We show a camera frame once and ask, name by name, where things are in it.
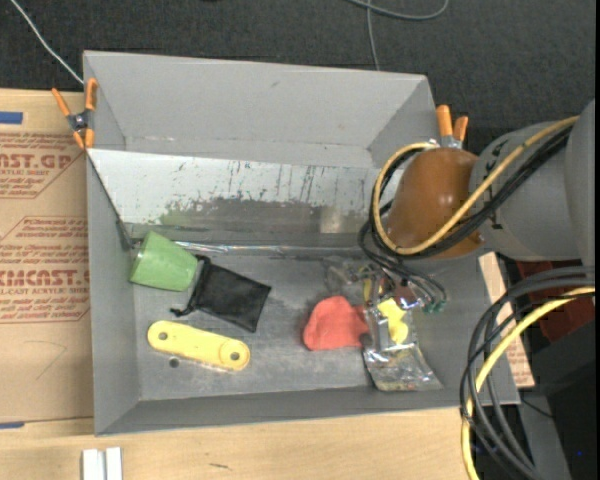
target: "green cup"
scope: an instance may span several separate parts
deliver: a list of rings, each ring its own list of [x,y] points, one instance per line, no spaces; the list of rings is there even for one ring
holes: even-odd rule
[[[152,288],[181,292],[196,273],[198,259],[168,238],[149,231],[133,262],[129,281]]]

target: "white plastic piece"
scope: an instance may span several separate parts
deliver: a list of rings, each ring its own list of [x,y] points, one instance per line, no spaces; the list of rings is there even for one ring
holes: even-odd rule
[[[122,449],[82,451],[82,480],[122,480]]]

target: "gray bin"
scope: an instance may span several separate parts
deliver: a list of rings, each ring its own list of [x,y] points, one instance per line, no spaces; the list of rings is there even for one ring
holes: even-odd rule
[[[470,331],[488,306],[484,251],[418,263],[450,297],[442,314],[416,314],[442,390],[379,392],[359,350],[301,341],[333,294],[328,266],[363,260],[355,233],[378,169],[437,137],[424,76],[102,52],[85,53],[84,74],[99,83],[87,169],[96,434],[459,405]],[[176,319],[169,309],[189,293],[130,283],[129,239],[149,229],[271,286],[257,331],[202,312]],[[157,320],[241,339],[251,362],[231,374],[172,367],[146,340]],[[496,383],[517,401],[508,365]]]

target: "cardboard box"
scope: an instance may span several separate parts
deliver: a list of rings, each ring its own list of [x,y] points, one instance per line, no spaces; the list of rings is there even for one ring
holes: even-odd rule
[[[0,423],[90,416],[85,154],[51,92],[0,89],[0,111],[22,113],[0,125]]]

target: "white cable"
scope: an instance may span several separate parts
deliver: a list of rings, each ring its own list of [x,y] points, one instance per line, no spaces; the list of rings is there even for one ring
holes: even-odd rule
[[[78,81],[78,83],[80,83],[80,85],[84,85],[84,80],[82,78],[80,78],[80,76],[78,76],[78,74],[71,68],[71,66],[69,66],[69,64],[67,64],[64,61],[64,59],[62,59],[62,57],[60,57],[60,55],[58,55],[55,51],[53,51],[53,48],[51,48],[51,46],[49,46],[47,41],[45,41],[44,37],[42,37],[42,34],[38,30],[38,27],[36,27],[35,23],[33,23],[31,18],[29,18],[29,16],[25,12],[25,10],[22,8],[22,6],[16,0],[9,0],[9,1],[13,4],[13,6],[22,15],[22,17],[25,19],[25,21],[27,22],[29,27],[31,27],[31,30],[33,30],[34,34],[36,35],[36,37],[38,38],[38,40],[40,41],[42,46],[44,46],[45,50],[47,50],[51,54],[51,56],[54,59],[56,59],[62,65],[62,67],[64,67],[69,72],[69,74]]]
[[[395,18],[398,20],[426,21],[426,20],[431,20],[433,18],[437,18],[442,13],[444,13],[447,10],[447,7],[449,6],[449,0],[444,0],[444,2],[442,3],[442,6],[440,6],[440,8],[437,11],[432,12],[430,14],[418,15],[418,14],[405,14],[405,13],[392,11],[392,10],[386,9],[384,7],[378,7],[373,4],[373,0],[367,0],[366,2],[363,0],[344,0],[344,1],[349,2],[350,4],[353,4],[353,5],[357,5],[358,7],[362,7],[363,9],[367,10],[367,31],[368,31],[368,35],[369,35],[369,43],[371,44],[371,54],[373,55],[373,64],[374,64],[376,70],[378,70],[378,71],[380,71],[380,63],[378,62],[378,55],[376,52],[376,43],[375,43],[375,39],[373,38],[373,27],[371,25],[371,13],[372,12],[375,12],[376,14],[379,14],[381,16],[386,16],[388,18]]]

